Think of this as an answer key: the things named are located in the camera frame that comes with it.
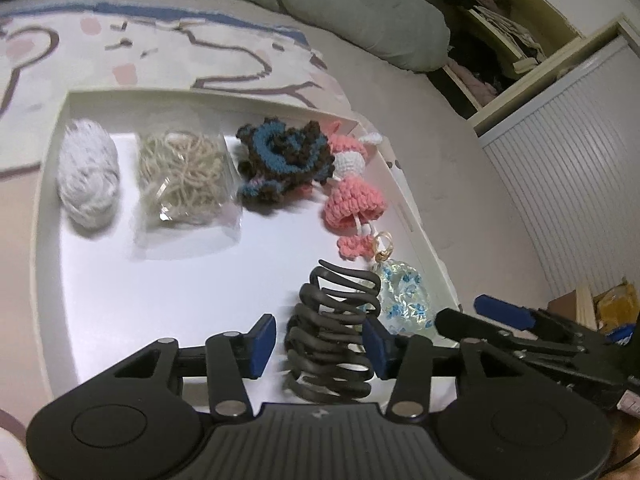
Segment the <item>cardboard boxes on floor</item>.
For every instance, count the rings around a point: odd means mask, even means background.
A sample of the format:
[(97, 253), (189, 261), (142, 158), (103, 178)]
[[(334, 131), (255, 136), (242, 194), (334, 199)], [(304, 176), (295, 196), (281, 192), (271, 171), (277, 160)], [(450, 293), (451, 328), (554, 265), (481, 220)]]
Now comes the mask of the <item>cardboard boxes on floor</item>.
[(597, 295), (584, 283), (551, 300), (547, 310), (604, 335), (614, 344), (626, 346), (639, 317), (639, 296), (636, 286), (626, 278)]

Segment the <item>white slatted wardrobe door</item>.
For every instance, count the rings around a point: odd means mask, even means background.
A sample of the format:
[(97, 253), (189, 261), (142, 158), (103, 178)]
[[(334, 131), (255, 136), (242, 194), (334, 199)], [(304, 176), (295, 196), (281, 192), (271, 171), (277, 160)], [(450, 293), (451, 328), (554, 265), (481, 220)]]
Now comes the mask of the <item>white slatted wardrobe door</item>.
[(553, 297), (639, 281), (639, 55), (617, 36), (480, 137)]

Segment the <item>cream open wardrobe shelf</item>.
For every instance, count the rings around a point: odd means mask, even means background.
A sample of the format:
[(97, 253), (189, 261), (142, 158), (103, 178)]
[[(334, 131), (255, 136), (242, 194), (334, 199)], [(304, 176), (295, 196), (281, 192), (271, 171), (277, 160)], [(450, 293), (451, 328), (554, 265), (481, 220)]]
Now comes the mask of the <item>cream open wardrobe shelf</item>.
[(484, 134), (629, 28), (618, 16), (583, 35), (547, 0), (427, 0), (445, 15), (447, 64), (431, 82)]

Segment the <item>blue floral silk pouch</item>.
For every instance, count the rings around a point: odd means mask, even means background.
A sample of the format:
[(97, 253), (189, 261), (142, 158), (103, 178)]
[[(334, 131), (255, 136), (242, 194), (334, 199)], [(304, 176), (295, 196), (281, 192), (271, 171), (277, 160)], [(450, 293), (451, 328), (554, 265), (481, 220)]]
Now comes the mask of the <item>blue floral silk pouch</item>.
[(393, 258), (394, 244), (390, 233), (376, 233), (373, 249), (372, 271), (381, 280), (378, 302), (380, 320), (386, 330), (394, 335), (433, 339), (436, 336), (435, 311), (422, 274), (409, 263)]

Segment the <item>pile of folded clothes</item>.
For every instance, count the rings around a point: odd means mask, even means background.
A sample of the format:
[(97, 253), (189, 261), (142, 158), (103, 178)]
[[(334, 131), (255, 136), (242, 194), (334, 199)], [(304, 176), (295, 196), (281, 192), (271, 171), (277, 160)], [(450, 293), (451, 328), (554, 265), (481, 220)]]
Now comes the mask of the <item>pile of folded clothes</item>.
[(447, 61), (430, 81), (469, 118), (547, 59), (544, 47), (511, 18), (509, 0), (425, 0), (450, 30)]

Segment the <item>white shallow cardboard box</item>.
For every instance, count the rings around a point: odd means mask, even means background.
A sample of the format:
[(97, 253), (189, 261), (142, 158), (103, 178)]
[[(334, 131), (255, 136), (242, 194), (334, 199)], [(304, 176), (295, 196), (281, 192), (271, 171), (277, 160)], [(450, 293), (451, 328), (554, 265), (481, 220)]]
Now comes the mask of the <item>white shallow cardboard box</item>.
[[(267, 117), (363, 134), (352, 118), (221, 93), (111, 90), (66, 96), (42, 163), (32, 238), (32, 308), (50, 396), (62, 396), (153, 341), (195, 347), (224, 330), (245, 332), (266, 313), (284, 325), (309, 272), (320, 260), (338, 261), (335, 235), (321, 220), (321, 190), (264, 214), (229, 204), (210, 226), (143, 229), (140, 133), (218, 133), (239, 156), (236, 130)], [(100, 124), (118, 151), (116, 216), (96, 234), (70, 222), (56, 186), (65, 129), (82, 118)]]

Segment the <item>cartoon bear printed cloth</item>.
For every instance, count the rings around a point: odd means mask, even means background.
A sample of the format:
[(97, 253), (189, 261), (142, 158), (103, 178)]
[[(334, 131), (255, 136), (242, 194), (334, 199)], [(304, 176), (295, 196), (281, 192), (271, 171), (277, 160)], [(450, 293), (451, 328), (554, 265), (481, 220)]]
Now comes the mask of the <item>cartoon bear printed cloth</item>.
[(288, 116), (358, 119), (319, 52), (293, 29), (235, 22), (224, 14), (124, 6), (26, 6), (1, 14), (1, 170), (58, 157), (66, 122), (88, 117), (124, 146), (122, 201), (115, 220), (94, 235), (77, 231), (49, 202), (34, 225), (30, 301), (39, 375), (54, 396), (76, 386), (79, 370), (63, 309), (63, 276), (96, 298), (119, 304), (152, 261), (168, 261), (141, 231), (132, 150), (137, 134), (164, 120), (194, 129), (210, 103), (231, 96)]

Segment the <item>blue brown crochet scrunchie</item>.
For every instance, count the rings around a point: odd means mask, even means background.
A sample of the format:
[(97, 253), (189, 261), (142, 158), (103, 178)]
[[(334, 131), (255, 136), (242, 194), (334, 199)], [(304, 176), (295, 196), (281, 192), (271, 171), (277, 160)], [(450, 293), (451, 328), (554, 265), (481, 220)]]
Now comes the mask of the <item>blue brown crochet scrunchie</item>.
[(325, 185), (333, 177), (335, 157), (329, 138), (315, 120), (295, 128), (277, 117), (267, 117), (260, 125), (242, 126), (235, 137), (246, 151), (238, 163), (244, 179), (238, 199), (244, 206), (278, 204), (294, 192), (308, 191), (314, 183)]

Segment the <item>dark brown hair claw clip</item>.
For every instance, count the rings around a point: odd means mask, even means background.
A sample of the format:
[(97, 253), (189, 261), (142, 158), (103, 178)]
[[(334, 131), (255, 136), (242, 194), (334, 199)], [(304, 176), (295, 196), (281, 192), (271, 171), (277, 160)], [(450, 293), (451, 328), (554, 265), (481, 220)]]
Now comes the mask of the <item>dark brown hair claw clip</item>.
[(314, 404), (357, 403), (371, 393), (363, 325), (380, 315), (381, 280), (369, 270), (318, 262), (286, 324), (284, 388)]

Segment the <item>pink crochet doll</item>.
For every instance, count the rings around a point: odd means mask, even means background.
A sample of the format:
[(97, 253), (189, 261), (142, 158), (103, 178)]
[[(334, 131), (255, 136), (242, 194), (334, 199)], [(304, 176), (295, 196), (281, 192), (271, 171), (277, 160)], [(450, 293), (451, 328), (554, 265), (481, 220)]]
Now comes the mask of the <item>pink crochet doll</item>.
[(370, 260), (375, 253), (372, 223), (382, 217), (387, 204), (382, 192), (370, 184), (363, 173), (383, 137), (377, 132), (351, 136), (340, 133), (341, 126), (337, 120), (322, 130), (334, 157), (322, 220), (338, 235), (336, 246), (342, 259)]

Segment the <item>bag of beige rubber bands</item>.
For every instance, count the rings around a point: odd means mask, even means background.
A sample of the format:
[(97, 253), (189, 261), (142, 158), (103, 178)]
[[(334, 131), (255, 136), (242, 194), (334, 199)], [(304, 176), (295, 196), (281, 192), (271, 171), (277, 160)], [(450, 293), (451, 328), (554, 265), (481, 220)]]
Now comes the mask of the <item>bag of beige rubber bands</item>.
[(239, 177), (224, 136), (168, 129), (138, 137), (136, 242), (149, 259), (192, 258), (240, 240)]

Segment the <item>white yarn ball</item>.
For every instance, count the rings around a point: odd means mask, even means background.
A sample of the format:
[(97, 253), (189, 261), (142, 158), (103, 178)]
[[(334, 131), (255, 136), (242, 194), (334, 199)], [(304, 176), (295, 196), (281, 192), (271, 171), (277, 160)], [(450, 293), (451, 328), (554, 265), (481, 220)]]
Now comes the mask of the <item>white yarn ball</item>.
[(118, 153), (100, 124), (78, 119), (66, 126), (56, 183), (66, 214), (78, 226), (97, 231), (111, 223), (119, 200)]

